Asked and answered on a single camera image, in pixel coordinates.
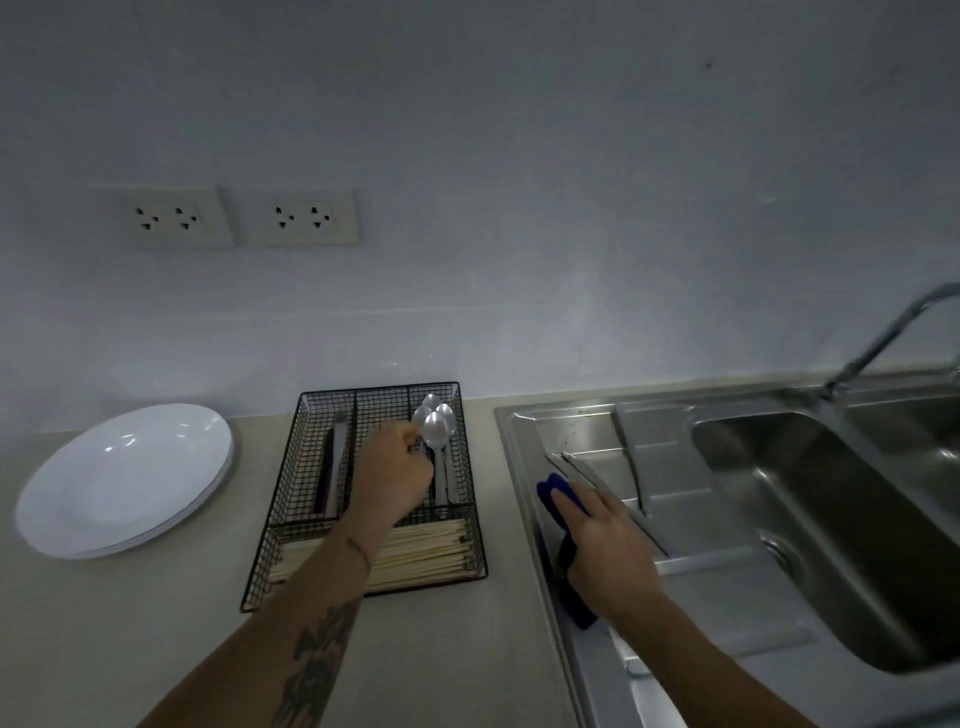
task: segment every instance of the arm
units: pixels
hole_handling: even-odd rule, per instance
[[[553,491],[577,544],[567,577],[651,669],[690,728],[815,728],[717,649],[663,592],[639,530],[615,497],[570,483],[587,513]]]
[[[348,511],[257,614],[217,647],[140,728],[314,728],[347,649],[371,565],[387,533],[422,500],[432,469],[415,429],[388,423],[357,457]]]

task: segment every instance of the dark blue handle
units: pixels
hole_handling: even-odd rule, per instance
[[[577,498],[573,489],[570,488],[570,484],[556,473],[551,473],[545,482],[541,481],[537,483],[537,496],[540,498],[540,502],[543,503],[543,507],[546,508],[547,512],[553,517],[553,520],[557,522],[557,525],[567,532],[563,542],[560,544],[560,553],[557,556],[557,564],[563,574],[566,574],[566,570],[570,568],[570,565],[573,564],[573,560],[577,556],[577,545],[573,543],[573,539],[569,533],[570,529],[566,527],[564,517],[560,515],[560,511],[557,510],[557,506],[550,496],[551,491],[554,489],[559,490],[570,498],[584,513],[587,512],[587,509],[584,508],[584,504],[580,502],[580,499]],[[566,613],[570,615],[574,624],[581,629],[589,629],[593,623],[597,621],[597,616],[591,612],[589,607],[584,603],[584,600],[580,598],[580,595],[570,586],[570,582],[566,580],[565,576],[560,578],[557,590],[560,597],[560,605]]]

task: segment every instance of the backsplash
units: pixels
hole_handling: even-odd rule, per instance
[[[960,8],[0,11],[0,451],[138,405],[831,369],[960,278]],[[153,254],[96,183],[357,191],[363,245]],[[960,311],[885,362],[960,346]]]

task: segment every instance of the sink drain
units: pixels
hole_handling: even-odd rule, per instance
[[[774,560],[777,562],[777,566],[780,567],[780,570],[782,570],[783,573],[785,573],[791,579],[795,578],[797,576],[797,570],[794,567],[793,559],[791,558],[791,554],[787,548],[765,533],[759,534],[759,537],[760,541],[763,543],[763,546],[774,557]]]

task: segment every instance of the wall socket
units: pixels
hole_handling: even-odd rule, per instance
[[[100,186],[94,193],[122,226],[127,247],[168,250],[235,245],[216,189]]]
[[[352,190],[235,193],[233,215],[248,246],[357,245]]]

